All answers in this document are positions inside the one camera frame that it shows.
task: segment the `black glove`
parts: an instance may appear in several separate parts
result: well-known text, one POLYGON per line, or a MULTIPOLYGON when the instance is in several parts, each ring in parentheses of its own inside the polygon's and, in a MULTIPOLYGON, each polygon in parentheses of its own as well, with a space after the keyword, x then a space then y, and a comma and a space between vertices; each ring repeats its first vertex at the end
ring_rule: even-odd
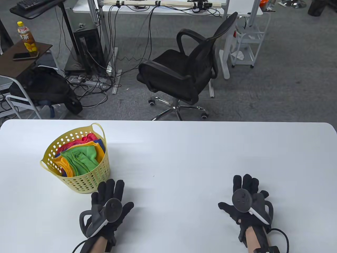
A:
MULTIPOLYGON (((113 179, 108 179, 107 182, 99 183, 97 187, 98 192, 91 194, 91 205, 102 205, 111 198, 117 198, 122 201, 123 191, 124 191, 124 181, 118 180, 115 187, 115 181, 113 179)), ((116 245, 115 231, 122 224, 125 216, 131 211, 134 204, 133 202, 128 202, 123 206, 122 213, 119 219, 115 222, 106 224, 95 236, 88 238, 82 247, 81 253, 89 253, 93 245, 96 243, 97 239, 102 236, 108 240, 105 252, 111 252, 111 248, 116 245)), ((91 217, 87 220, 86 228, 91 223, 91 217)))
MULTIPOLYGON (((241 186, 241 176, 235 175, 233 178, 233 193, 240 188, 246 189, 253 197, 253 201, 256 197, 258 191, 258 180, 256 178, 252 178, 249 174, 244 175, 243 182, 241 186)), ((269 196, 269 193, 266 191, 261 191, 264 198, 269 196)), ((230 215, 230 217, 236 222, 236 224, 240 225, 240 234, 239 240, 246 245, 246 230, 248 227, 265 227, 266 230, 270 229, 270 225, 264 224, 260 221, 255 215, 251 215, 250 213, 242 213, 238 211, 233 205, 228 205, 227 203, 220 202, 218 206, 221 210, 224 210, 226 213, 230 215)))

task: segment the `black backpack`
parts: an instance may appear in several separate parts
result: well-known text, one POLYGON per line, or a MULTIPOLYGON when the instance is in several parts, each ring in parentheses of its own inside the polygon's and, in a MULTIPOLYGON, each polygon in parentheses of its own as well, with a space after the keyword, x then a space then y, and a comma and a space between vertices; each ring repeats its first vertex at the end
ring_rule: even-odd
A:
MULTIPOLYGON (((52 68, 37 67, 30 69, 23 78, 18 79, 36 106, 48 105, 52 109, 52 105, 64 104, 75 115, 83 109, 67 80, 52 68)), ((25 97, 16 83, 12 83, 9 92, 14 96, 25 97)))

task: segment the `green cloth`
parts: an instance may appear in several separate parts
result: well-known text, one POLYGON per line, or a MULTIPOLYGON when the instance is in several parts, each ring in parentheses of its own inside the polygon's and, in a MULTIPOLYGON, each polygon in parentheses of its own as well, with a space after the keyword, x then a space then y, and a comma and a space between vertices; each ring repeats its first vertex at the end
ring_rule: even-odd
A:
POLYGON ((74 170, 75 176, 84 175, 98 166, 96 150, 92 146, 80 146, 61 152, 74 170))

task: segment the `red cloth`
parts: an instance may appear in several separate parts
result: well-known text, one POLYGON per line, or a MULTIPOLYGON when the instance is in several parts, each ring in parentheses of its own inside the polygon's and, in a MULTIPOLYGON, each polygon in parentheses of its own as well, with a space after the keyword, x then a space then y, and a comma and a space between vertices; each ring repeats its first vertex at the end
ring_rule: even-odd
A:
POLYGON ((77 144, 83 144, 83 143, 87 143, 90 141, 95 141, 98 140, 98 138, 96 137, 96 135, 94 135, 93 133, 89 133, 87 136, 84 136, 81 140, 74 140, 72 142, 66 143, 63 146, 61 146, 58 150, 57 150, 57 154, 59 154, 62 151, 67 150, 68 148, 77 145, 77 144))

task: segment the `chrome chair base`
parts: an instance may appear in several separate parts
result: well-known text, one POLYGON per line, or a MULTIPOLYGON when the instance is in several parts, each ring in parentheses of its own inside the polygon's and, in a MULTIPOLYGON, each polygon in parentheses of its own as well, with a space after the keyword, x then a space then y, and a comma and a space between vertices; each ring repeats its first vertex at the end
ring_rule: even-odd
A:
POLYGON ((174 113, 177 115, 177 117, 178 117, 178 119, 179 119, 180 121, 183 121, 183 119, 182 119, 181 116, 180 116, 180 110, 181 110, 181 109, 194 109, 194 110, 199 110, 199 111, 202 112, 202 113, 201 113, 201 118, 202 118, 202 119, 207 119, 208 116, 209 116, 208 113, 207 113, 207 111, 206 111, 204 108, 202 108, 202 107, 200 107, 200 106, 182 106, 182 105, 179 104, 180 100, 178 100, 178 99, 173 99, 173 102, 170 103, 170 102, 168 102, 168 101, 166 101, 166 100, 164 100, 164 99, 162 99, 162 98, 160 98, 160 97, 154 96, 154 97, 152 97, 152 98, 149 100, 149 104, 150 104, 151 106, 154 106, 154 105, 156 104, 156 101, 159 101, 159 102, 161 102, 161 103, 163 103, 163 104, 169 106, 170 108, 167 109, 166 111, 163 111, 162 113, 159 113, 157 116, 155 116, 155 117, 152 119, 152 121, 159 120, 159 119, 161 119, 162 117, 164 117, 164 116, 166 116, 166 115, 168 115, 169 113, 172 113, 172 112, 174 112, 174 113))

